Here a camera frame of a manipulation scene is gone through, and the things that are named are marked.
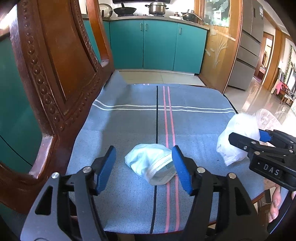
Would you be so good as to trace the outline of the person's right hand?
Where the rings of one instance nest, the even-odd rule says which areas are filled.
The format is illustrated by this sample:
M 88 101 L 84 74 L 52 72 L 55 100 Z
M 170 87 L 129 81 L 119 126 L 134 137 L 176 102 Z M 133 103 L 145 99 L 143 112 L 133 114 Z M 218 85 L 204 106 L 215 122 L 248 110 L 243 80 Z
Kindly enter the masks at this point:
M 264 178 L 264 188 L 267 191 L 267 196 L 270 196 L 270 207 L 267 213 L 268 222 L 274 221 L 279 214 L 281 204 L 281 186 Z

